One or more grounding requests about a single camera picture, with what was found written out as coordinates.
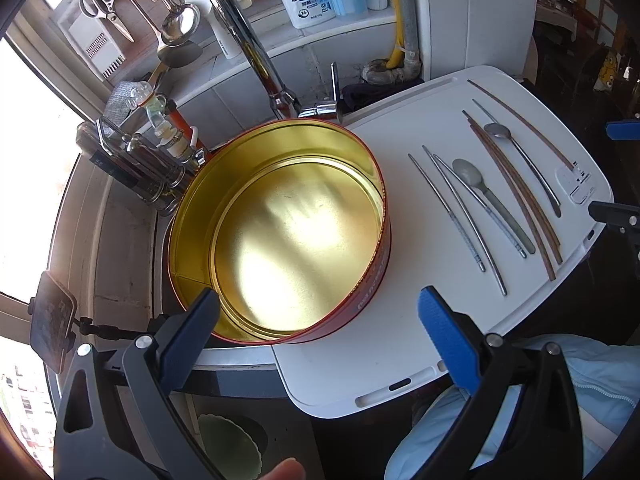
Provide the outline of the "person left hand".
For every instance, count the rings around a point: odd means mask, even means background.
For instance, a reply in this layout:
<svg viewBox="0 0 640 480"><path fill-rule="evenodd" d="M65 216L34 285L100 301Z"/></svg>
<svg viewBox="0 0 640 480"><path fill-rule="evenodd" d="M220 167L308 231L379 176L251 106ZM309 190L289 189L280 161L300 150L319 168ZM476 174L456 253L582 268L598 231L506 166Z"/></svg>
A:
<svg viewBox="0 0 640 480"><path fill-rule="evenodd" d="M270 470L268 474L264 474L260 480L305 480L306 470L294 457L282 460Z"/></svg>

